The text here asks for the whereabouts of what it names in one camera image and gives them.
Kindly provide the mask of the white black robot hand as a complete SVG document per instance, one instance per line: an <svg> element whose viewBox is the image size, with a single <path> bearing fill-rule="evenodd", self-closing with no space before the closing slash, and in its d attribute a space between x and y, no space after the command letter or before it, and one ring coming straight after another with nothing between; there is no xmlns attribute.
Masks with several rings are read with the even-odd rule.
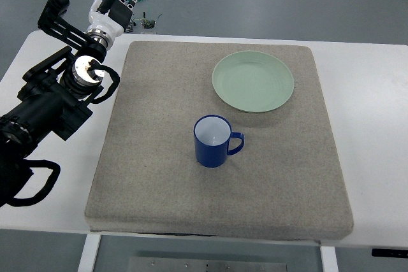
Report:
<svg viewBox="0 0 408 272"><path fill-rule="evenodd" d="M86 34L107 49L131 23L133 8L138 0L94 0L89 11L90 26Z"/></svg>

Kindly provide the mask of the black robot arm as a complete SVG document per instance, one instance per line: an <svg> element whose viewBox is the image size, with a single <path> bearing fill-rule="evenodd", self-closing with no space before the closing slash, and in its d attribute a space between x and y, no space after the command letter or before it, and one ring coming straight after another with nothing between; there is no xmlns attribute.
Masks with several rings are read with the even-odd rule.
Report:
<svg viewBox="0 0 408 272"><path fill-rule="evenodd" d="M67 140L119 86L116 71L103 65L107 47L67 23L69 0L48 0L38 20L45 33L66 44L23 76L20 104L1 116L1 204L32 206L54 187L61 167L29 160L51 132Z"/></svg>

